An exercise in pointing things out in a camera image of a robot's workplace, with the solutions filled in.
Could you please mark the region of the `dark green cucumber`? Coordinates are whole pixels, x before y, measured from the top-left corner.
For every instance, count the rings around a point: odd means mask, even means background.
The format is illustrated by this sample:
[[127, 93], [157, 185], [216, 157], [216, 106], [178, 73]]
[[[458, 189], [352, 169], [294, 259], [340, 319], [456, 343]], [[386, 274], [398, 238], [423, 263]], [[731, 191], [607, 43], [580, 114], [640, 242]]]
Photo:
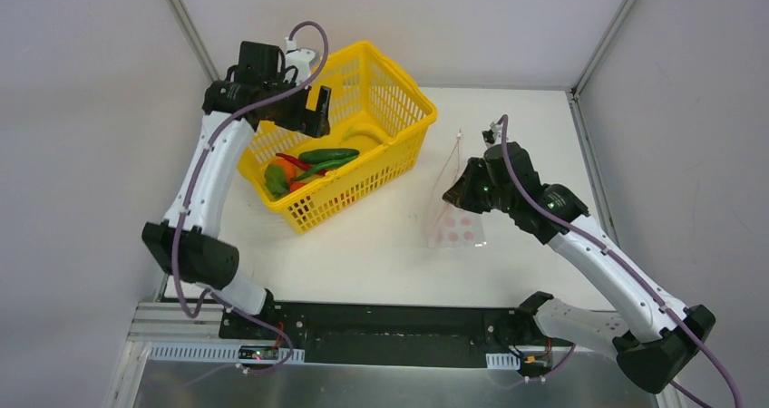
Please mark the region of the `dark green cucumber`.
[[344, 160], [356, 158], [360, 154], [359, 150], [349, 148], [323, 148], [302, 152], [298, 159], [304, 163], [317, 165], [332, 160]]

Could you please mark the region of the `clear zip top bag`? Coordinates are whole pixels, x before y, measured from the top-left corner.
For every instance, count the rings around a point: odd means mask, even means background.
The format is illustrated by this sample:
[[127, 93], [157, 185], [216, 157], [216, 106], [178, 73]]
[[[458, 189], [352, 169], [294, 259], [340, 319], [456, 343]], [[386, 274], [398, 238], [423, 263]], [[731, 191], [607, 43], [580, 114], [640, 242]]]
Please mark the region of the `clear zip top bag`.
[[480, 248], [487, 244], [481, 216], [457, 209], [443, 200], [444, 192], [456, 183], [466, 166], [462, 143], [462, 131], [458, 130], [433, 183], [424, 223], [428, 248]]

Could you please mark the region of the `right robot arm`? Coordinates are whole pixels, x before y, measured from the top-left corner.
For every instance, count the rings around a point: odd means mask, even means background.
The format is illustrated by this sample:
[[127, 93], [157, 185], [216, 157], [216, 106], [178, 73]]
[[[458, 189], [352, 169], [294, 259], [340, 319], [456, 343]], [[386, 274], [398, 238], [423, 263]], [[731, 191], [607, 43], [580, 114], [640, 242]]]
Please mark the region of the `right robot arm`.
[[529, 345], [545, 337], [568, 340], [614, 360], [648, 393], [661, 393], [699, 351], [715, 326], [704, 305], [687, 306], [629, 261], [590, 216], [587, 206], [561, 184], [543, 184], [529, 153], [518, 143], [491, 146], [472, 157], [444, 192], [457, 209], [498, 210], [541, 244], [567, 259], [609, 302], [595, 312], [536, 292], [518, 310], [516, 336]]

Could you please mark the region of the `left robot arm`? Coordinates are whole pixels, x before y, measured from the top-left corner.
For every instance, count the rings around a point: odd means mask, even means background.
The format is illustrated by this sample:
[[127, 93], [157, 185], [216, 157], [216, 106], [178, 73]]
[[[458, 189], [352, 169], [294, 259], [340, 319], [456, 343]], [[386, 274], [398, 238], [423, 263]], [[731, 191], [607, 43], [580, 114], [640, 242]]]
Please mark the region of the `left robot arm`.
[[275, 332], [277, 316], [265, 308], [271, 294], [240, 270], [238, 249], [219, 239], [221, 217], [238, 161], [260, 123], [312, 138], [329, 134], [330, 88], [320, 87], [315, 105], [307, 106], [324, 61], [293, 39], [284, 47], [244, 41], [226, 78], [205, 91], [200, 135], [176, 199], [161, 221], [146, 223], [141, 232], [188, 316], [199, 312], [184, 296], [191, 285], [245, 312], [241, 325], [253, 338]]

